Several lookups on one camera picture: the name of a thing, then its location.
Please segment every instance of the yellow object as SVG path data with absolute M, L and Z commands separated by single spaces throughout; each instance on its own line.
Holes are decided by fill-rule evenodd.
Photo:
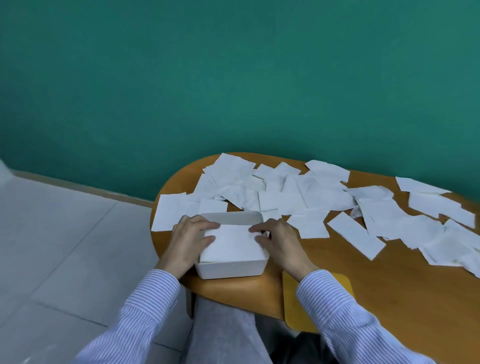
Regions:
M 353 290 L 350 280 L 343 274 L 332 273 L 338 283 L 345 288 L 352 296 Z M 286 271 L 283 271 L 283 306 L 285 311 L 285 322 L 289 328 L 297 331 L 314 332 L 318 330 L 308 317 L 307 313 L 297 300 L 298 282 Z

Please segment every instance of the oval table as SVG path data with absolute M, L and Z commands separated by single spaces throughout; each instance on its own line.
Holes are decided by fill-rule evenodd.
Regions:
M 246 160 L 277 166 L 284 161 L 302 170 L 303 161 L 255 153 L 230 153 Z M 213 164 L 218 155 L 197 160 L 175 173 L 162 187 L 150 218 L 153 222 L 161 194 L 193 192 L 202 168 Z M 394 192 L 394 199 L 411 215 L 408 193 L 399 190 L 395 178 L 351 171 L 347 186 L 381 185 Z M 480 214 L 480 206 L 457 194 L 446 194 L 462 207 Z M 238 211 L 228 204 L 228 211 Z M 339 212 L 331 211 L 325 223 Z M 357 302 L 375 314 L 382 325 L 404 345 L 446 364 L 473 364 L 480 361 L 480 279 L 458 267 L 429 265 L 420 251 L 410 250 L 401 240 L 387 246 L 370 261 L 327 225 L 330 238 L 306 239 L 301 244 L 319 267 L 346 275 Z M 152 232 L 160 257 L 170 232 Z M 248 311 L 284 319 L 281 269 L 270 259 L 265 272 L 257 277 L 200 279 L 191 269 L 180 282 L 192 292 L 211 300 Z

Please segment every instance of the striped shirt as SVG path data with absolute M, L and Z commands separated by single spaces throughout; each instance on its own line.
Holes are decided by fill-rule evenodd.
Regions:
M 179 291 L 180 284 L 171 274 L 150 271 L 125 302 L 117 322 L 83 348 L 73 362 L 144 363 Z M 297 288 L 297 297 L 342 364 L 434 363 L 396 340 L 326 270 L 306 276 Z

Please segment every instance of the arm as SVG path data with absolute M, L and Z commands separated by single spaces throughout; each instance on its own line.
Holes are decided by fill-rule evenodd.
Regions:
M 434 363 L 404 347 L 329 272 L 319 270 L 308 259 L 292 227 L 282 219 L 269 219 L 250 231 L 270 232 L 269 238 L 257 236 L 256 241 L 300 282 L 297 297 L 339 362 Z
M 156 269 L 150 271 L 120 310 L 116 324 L 89 343 L 73 360 L 75 364 L 144 363 L 153 338 L 175 305 L 178 279 L 190 269 L 215 236 L 198 239 L 200 231 L 220 224 L 201 216 L 183 216 Z

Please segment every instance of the rectangular container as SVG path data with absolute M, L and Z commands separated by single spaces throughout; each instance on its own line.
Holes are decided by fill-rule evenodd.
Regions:
M 217 214 L 202 214 L 209 220 L 225 225 L 255 225 L 263 222 L 264 218 L 260 212 L 240 211 L 240 212 L 222 212 Z M 195 269 L 201 279 L 234 278 L 259 276 L 267 265 L 269 258 L 264 249 L 265 259 L 246 260 L 236 262 L 210 262 L 195 263 Z

